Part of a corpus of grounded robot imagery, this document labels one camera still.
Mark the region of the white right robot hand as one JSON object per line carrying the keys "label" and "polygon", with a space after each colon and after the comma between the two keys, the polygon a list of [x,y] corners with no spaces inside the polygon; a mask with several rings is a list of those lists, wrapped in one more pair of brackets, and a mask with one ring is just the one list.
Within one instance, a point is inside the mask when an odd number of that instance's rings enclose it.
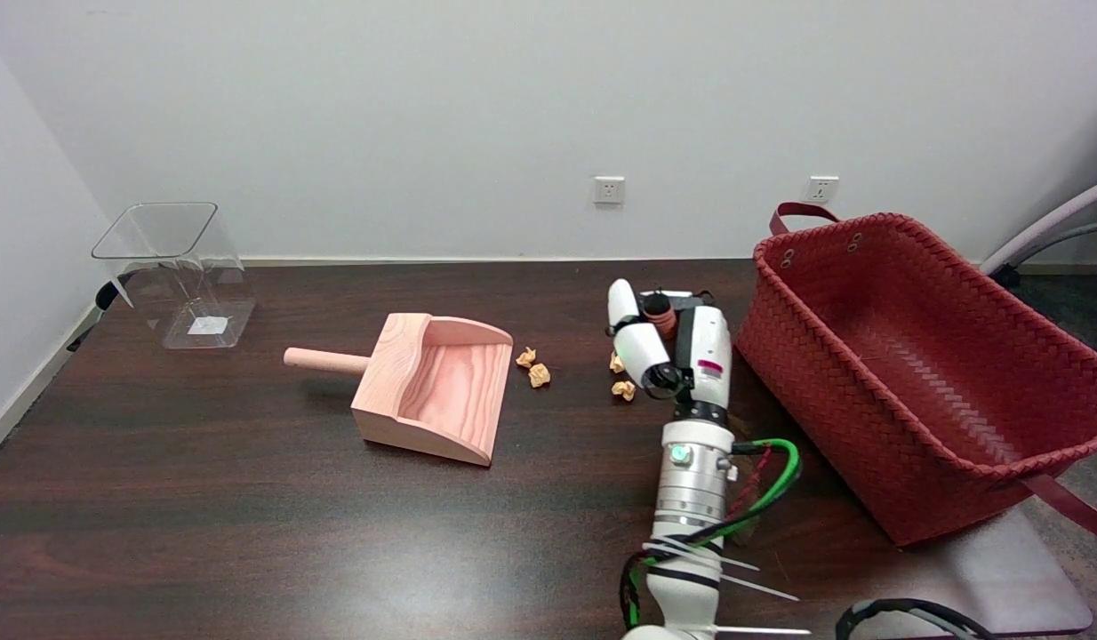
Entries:
{"label": "white right robot hand", "polygon": [[731,332],[710,292],[637,292],[617,279],[606,333],[626,377],[651,398],[671,400],[676,420],[728,426]]}

